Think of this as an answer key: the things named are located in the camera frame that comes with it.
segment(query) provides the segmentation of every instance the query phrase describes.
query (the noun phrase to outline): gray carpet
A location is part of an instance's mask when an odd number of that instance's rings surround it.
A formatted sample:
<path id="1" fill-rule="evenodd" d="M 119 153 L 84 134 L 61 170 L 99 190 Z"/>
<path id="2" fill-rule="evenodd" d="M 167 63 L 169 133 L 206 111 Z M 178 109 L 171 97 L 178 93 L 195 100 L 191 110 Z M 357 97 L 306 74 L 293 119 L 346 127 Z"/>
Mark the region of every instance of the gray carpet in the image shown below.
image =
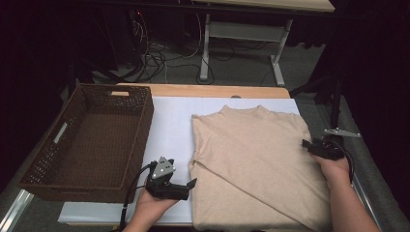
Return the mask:
<path id="1" fill-rule="evenodd" d="M 269 60 L 273 50 L 276 49 L 274 43 L 233 43 L 228 44 L 219 40 L 212 41 L 210 67 L 213 73 L 213 85 L 240 85 L 240 86 L 276 86 L 272 67 Z M 194 51 L 194 43 L 190 43 L 190 48 L 172 47 L 178 53 L 191 54 Z M 304 49 L 302 46 L 286 47 L 280 59 L 280 66 L 284 76 L 285 88 L 292 90 L 308 81 L 308 78 L 323 51 L 323 47 L 312 47 Z M 176 57 L 178 54 L 170 49 L 161 52 L 168 59 Z M 191 58 L 181 58 L 166 61 L 166 67 L 150 82 L 169 84 L 196 84 L 196 76 L 200 65 L 201 57 L 197 53 Z M 126 73 L 127 69 L 122 69 L 118 73 Z M 99 77 L 96 73 L 96 82 L 111 83 L 104 77 Z M 311 135 L 320 137 L 323 130 L 329 126 L 329 115 L 327 105 L 315 105 L 312 94 L 302 94 L 296 98 L 301 115 L 306 120 Z M 347 131 L 358 132 L 348 109 L 345 100 L 342 100 L 339 127 Z M 357 177 L 361 186 L 365 190 L 371 208 L 377 217 L 379 225 L 383 231 L 410 231 L 408 220 L 398 209 L 390 190 L 371 159 L 371 155 L 366 148 L 366 144 L 361 138 L 347 138 L 346 148 L 354 155 L 357 166 Z M 28 167 L 33 158 L 32 153 L 25 163 L 15 174 L 8 187 L 0 195 L 0 218 L 2 218 L 13 203 L 19 189 L 15 186 L 21 178 L 22 173 Z M 62 202 L 47 202 L 34 197 L 32 203 L 27 208 L 22 219 L 15 228 L 15 231 L 109 231 L 108 226 L 68 226 L 57 222 L 61 211 Z M 153 231 L 183 231 L 181 228 L 155 228 Z"/>

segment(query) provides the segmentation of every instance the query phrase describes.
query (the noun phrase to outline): table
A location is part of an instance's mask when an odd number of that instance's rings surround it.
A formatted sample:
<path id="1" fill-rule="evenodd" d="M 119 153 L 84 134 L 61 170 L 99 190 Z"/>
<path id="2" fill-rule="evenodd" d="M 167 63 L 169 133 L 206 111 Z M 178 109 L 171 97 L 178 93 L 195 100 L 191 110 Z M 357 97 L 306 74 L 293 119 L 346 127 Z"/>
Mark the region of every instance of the table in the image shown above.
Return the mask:
<path id="1" fill-rule="evenodd" d="M 280 8 L 315 12 L 333 12 L 335 10 L 335 7 L 328 0 L 195 0 L 195 2 L 203 2 L 208 4 L 233 4 L 240 6 L 256 6 L 264 8 Z M 271 55 L 271 63 L 272 68 L 274 69 L 274 75 L 277 81 L 277 85 L 284 86 L 285 84 L 278 61 L 286 44 L 292 21 L 292 19 L 288 19 L 285 25 L 273 27 L 245 23 L 213 21 L 211 20 L 211 16 L 207 14 L 205 20 L 204 48 L 201 62 L 201 72 L 199 76 L 200 79 L 202 81 L 206 81 L 208 79 L 208 69 L 210 64 L 208 46 L 210 37 L 252 40 L 278 43 L 278 48 L 276 49 L 275 55 Z"/>
<path id="2" fill-rule="evenodd" d="M 177 171 L 174 172 L 171 182 L 178 185 L 184 185 L 190 180 L 188 162 L 194 150 L 190 124 L 192 114 L 214 113 L 224 104 L 237 108 L 262 104 L 275 111 L 299 113 L 294 100 L 289 99 L 287 91 L 282 88 L 161 84 L 148 86 L 152 89 L 155 112 L 142 165 L 158 160 L 160 156 L 175 159 L 174 166 Z M 139 186 L 143 184 L 146 174 L 143 173 L 139 178 Z M 134 204 L 135 202 L 129 206 L 126 219 L 131 218 Z M 122 204 L 66 202 L 58 221 L 70 225 L 117 224 L 121 210 Z M 157 225 L 191 225 L 190 210 L 190 199 L 180 201 L 164 214 Z"/>
<path id="3" fill-rule="evenodd" d="M 52 3 L 55 4 L 72 4 L 76 3 L 79 5 L 110 5 L 110 6 L 128 6 L 128 7 L 140 7 L 140 8 L 155 8 L 155 9 L 167 9 L 167 10 L 175 10 L 175 11 L 183 11 L 183 12 L 198 12 L 202 14 L 212 13 L 212 14 L 247 14 L 247 15 L 275 15 L 278 18 L 307 18 L 312 17 L 318 20 L 328 20 L 331 22 L 349 24 L 349 23 L 356 23 L 356 22 L 364 22 L 365 19 L 370 20 L 374 18 L 374 15 L 383 12 L 382 7 L 379 8 L 377 11 L 377 7 L 373 7 L 369 9 L 370 14 L 330 14 L 330 13 L 314 13 L 310 11 L 282 11 L 278 9 L 264 9 L 264 8 L 240 8 L 236 6 L 191 6 L 191 5 L 175 5 L 175 4 L 161 4 L 161 3 L 154 3 L 154 2 L 132 2 L 127 0 L 52 0 Z M 354 62 L 353 59 L 345 60 L 343 64 L 337 64 L 339 69 L 335 71 L 336 76 L 341 75 L 342 68 L 346 68 L 349 63 Z"/>

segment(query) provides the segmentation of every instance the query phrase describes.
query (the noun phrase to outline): electronic device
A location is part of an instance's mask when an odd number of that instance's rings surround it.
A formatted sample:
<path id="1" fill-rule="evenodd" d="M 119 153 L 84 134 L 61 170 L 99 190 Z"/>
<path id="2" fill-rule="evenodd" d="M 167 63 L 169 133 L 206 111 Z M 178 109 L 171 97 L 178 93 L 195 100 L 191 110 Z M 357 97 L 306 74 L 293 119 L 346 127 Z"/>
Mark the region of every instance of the electronic device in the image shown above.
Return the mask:
<path id="1" fill-rule="evenodd" d="M 353 181 L 355 165 L 353 157 L 344 148 L 343 136 L 360 137 L 359 133 L 352 133 L 336 128 L 334 130 L 325 130 L 327 135 L 322 139 L 313 138 L 312 142 L 302 140 L 302 147 L 307 148 L 311 154 L 327 160 L 340 160 L 347 158 L 349 162 L 349 177 L 350 182 Z"/>
<path id="2" fill-rule="evenodd" d="M 167 160 L 164 157 L 158 162 L 152 162 L 145 189 L 158 199 L 187 200 L 190 190 L 195 187 L 196 178 L 185 186 L 170 183 L 169 180 L 176 170 L 173 163 L 174 159 Z"/>

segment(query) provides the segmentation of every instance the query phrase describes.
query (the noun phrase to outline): white table surface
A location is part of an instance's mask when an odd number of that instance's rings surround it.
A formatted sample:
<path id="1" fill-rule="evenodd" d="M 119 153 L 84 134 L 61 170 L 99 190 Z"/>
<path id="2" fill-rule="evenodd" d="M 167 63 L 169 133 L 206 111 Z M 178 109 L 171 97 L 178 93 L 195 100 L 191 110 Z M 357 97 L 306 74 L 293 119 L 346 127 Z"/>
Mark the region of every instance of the white table surface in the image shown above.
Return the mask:
<path id="1" fill-rule="evenodd" d="M 298 107 L 292 99 L 153 97 L 153 100 L 153 122 L 142 165 L 160 157 L 175 159 L 176 171 L 171 183 L 176 185 L 185 185 L 190 181 L 188 163 L 194 151 L 192 114 L 208 115 L 220 111 L 224 105 L 231 108 L 251 108 L 259 104 L 271 111 L 299 114 Z M 143 184 L 148 172 L 146 170 L 142 173 L 138 181 L 139 186 Z M 126 221 L 130 220 L 134 207 L 135 202 L 129 205 Z M 121 211 L 122 204 L 66 202 L 58 221 L 81 225 L 118 224 Z M 157 224 L 191 225 L 191 199 L 178 202 L 165 212 Z"/>

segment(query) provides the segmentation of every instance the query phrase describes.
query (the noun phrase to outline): wooden table edge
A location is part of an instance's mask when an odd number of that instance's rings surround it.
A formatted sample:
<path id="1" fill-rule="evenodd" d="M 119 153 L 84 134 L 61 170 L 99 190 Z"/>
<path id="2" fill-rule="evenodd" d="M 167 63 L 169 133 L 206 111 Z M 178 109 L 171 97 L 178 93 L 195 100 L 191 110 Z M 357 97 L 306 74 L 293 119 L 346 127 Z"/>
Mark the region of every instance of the wooden table edge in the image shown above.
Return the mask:
<path id="1" fill-rule="evenodd" d="M 118 85 L 149 86 L 156 97 L 202 97 L 244 99 L 290 99 L 289 92 L 280 87 L 178 85 L 150 83 L 119 83 Z"/>

